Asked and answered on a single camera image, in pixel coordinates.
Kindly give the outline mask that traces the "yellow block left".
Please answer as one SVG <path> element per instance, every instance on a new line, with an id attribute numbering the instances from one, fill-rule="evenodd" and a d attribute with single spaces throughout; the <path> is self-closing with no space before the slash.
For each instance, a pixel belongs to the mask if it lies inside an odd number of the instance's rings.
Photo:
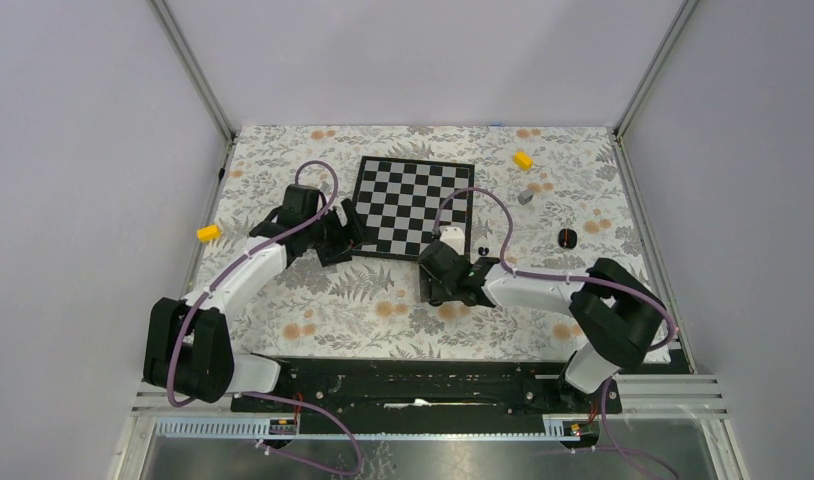
<path id="1" fill-rule="evenodd" d="M 216 224 L 204 226 L 196 231 L 196 237 L 201 243 L 209 243 L 221 237 L 222 231 Z"/>

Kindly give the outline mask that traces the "floral patterned table mat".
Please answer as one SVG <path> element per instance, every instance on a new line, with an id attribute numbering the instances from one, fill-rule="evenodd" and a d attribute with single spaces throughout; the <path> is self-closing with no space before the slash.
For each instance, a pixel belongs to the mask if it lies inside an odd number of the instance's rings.
<path id="1" fill-rule="evenodd" d="M 415 255 L 449 188 L 420 170 L 373 195 L 363 158 L 442 162 L 478 192 L 466 229 L 473 257 L 575 272 L 617 261 L 648 283 L 609 132 L 603 127 L 262 126 L 239 133 L 196 276 L 204 284 L 242 251 L 249 232 L 294 182 L 354 198 L 380 239 L 322 267 L 305 254 L 265 285 L 230 324 L 235 350 L 267 356 L 564 362 L 585 342 L 571 318 L 522 307 L 423 303 Z"/>

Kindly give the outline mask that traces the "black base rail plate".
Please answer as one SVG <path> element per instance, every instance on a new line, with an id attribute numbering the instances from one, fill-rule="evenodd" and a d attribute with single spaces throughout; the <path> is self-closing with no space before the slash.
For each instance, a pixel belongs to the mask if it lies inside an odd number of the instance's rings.
<path id="1" fill-rule="evenodd" d="M 583 393 L 557 362 L 273 357 L 239 371 L 234 413 L 286 413 L 305 435 L 541 435 L 550 420 L 621 412 L 616 386 Z"/>

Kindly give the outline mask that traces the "black earbud charging case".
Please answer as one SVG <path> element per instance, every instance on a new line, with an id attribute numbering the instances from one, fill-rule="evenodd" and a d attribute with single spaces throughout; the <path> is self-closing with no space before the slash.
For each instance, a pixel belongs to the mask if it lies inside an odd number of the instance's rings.
<path id="1" fill-rule="evenodd" d="M 575 249 L 578 244 L 578 234 L 574 229 L 564 228 L 558 232 L 557 242 L 562 249 Z"/>

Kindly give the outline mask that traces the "yellow block right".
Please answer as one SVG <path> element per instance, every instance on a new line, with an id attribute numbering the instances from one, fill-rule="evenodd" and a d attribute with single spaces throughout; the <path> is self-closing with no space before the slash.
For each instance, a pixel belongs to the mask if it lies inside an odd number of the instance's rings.
<path id="1" fill-rule="evenodd" d="M 514 163 L 522 170 L 530 170 L 533 167 L 533 159 L 523 151 L 518 151 L 513 156 Z"/>

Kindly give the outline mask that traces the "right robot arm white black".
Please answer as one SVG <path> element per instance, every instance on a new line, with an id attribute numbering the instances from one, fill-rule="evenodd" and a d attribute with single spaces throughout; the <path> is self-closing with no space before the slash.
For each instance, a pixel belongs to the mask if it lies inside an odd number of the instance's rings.
<path id="1" fill-rule="evenodd" d="M 556 386 L 558 402 L 580 412 L 623 369 L 639 366 L 661 326 L 674 335 L 662 302 L 614 260 L 598 259 L 583 274 L 516 270 L 495 257 L 475 262 L 437 240 L 417 259 L 430 279 L 431 299 L 466 306 L 525 307 L 575 320 L 585 345 L 567 362 Z"/>

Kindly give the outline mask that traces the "small grey block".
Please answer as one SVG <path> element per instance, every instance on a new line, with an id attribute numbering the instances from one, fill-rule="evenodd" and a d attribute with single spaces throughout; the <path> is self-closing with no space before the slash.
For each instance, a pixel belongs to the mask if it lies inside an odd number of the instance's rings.
<path id="1" fill-rule="evenodd" d="M 517 200 L 520 205 L 527 205 L 533 200 L 534 192 L 530 189 L 523 190 L 519 193 Z"/>

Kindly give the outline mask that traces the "black white checkerboard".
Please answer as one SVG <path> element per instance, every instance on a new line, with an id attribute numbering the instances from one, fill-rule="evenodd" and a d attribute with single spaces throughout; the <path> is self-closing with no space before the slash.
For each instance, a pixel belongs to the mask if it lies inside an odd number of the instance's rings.
<path id="1" fill-rule="evenodd" d="M 360 256 L 412 261 L 432 242 L 434 221 L 463 229 L 471 247 L 472 164 L 364 156 L 353 203 L 370 242 Z"/>

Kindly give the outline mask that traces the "yellow block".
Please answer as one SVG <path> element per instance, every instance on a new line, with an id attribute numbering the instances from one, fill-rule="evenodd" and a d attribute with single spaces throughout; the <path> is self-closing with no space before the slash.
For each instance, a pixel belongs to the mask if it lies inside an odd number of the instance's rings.
<path id="1" fill-rule="evenodd" d="M 523 151 L 518 151 L 513 156 L 514 163 L 522 170 L 530 170 L 533 167 L 533 159 Z"/>
<path id="2" fill-rule="evenodd" d="M 221 237 L 222 231 L 216 224 L 204 226 L 196 231 L 196 237 L 201 243 L 209 243 Z"/>

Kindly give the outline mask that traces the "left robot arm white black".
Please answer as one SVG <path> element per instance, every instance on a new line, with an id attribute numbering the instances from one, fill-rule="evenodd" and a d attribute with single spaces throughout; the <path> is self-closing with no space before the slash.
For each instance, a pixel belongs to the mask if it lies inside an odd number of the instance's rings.
<path id="1" fill-rule="evenodd" d="M 229 327 L 307 251 L 328 267 L 351 260 L 354 249 L 368 243 L 354 203 L 344 199 L 335 207 L 334 201 L 315 187 L 288 186 L 282 204 L 249 232 L 235 260 L 184 297 L 159 299 L 150 312 L 144 382 L 165 389 L 175 407 L 247 392 L 268 410 L 287 407 L 294 387 L 280 375 L 281 364 L 234 352 Z"/>

